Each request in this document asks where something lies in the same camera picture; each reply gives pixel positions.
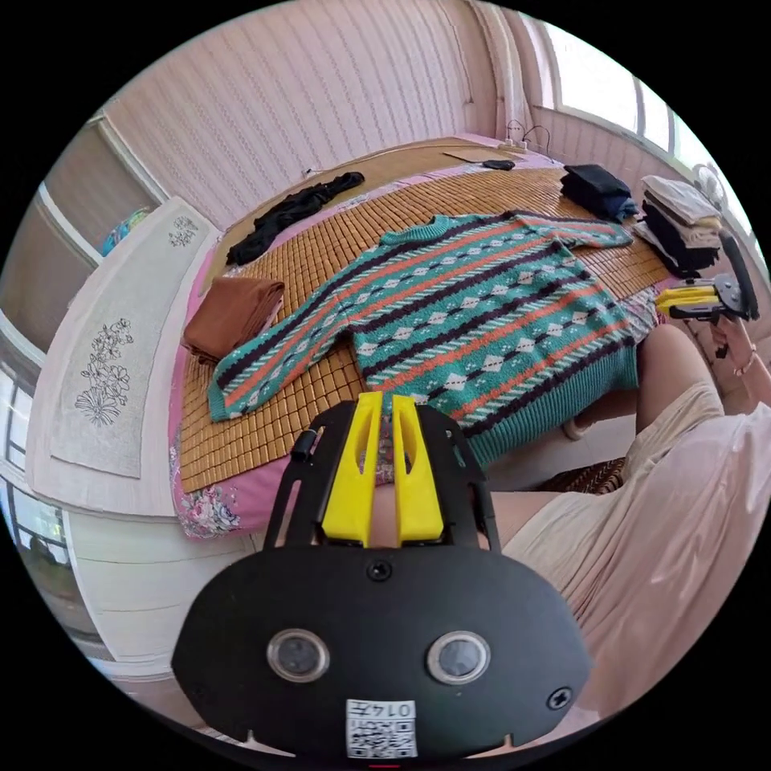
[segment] brown folded cloth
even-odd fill
[[[273,279],[214,279],[185,327],[182,345],[202,364],[216,364],[271,324],[283,293],[283,282]]]

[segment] qr code sticker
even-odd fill
[[[417,757],[414,701],[360,701],[345,705],[348,757]]]

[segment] lens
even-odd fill
[[[444,634],[428,651],[428,671],[440,683],[463,685],[480,677],[490,663],[490,648],[473,632]]]
[[[466,677],[482,660],[479,647],[468,640],[453,640],[439,653],[439,666],[450,677]]]
[[[311,683],[319,679],[329,665],[329,652],[312,632],[287,629],[279,632],[267,646],[271,669],[293,683]]]

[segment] yellow clamp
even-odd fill
[[[383,395],[359,394],[321,527],[330,540],[369,546]],[[393,396],[398,544],[437,541],[444,530],[428,450],[412,398]],[[410,459],[410,468],[405,458]]]
[[[720,302],[717,292],[711,286],[673,287],[665,289],[656,298],[656,310],[668,313],[675,305],[715,305]]]

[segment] power strip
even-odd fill
[[[515,141],[513,141],[511,139],[507,139],[507,140],[501,142],[496,149],[498,149],[498,150],[505,150],[507,153],[527,153],[528,152],[528,143],[527,142],[515,142]]]

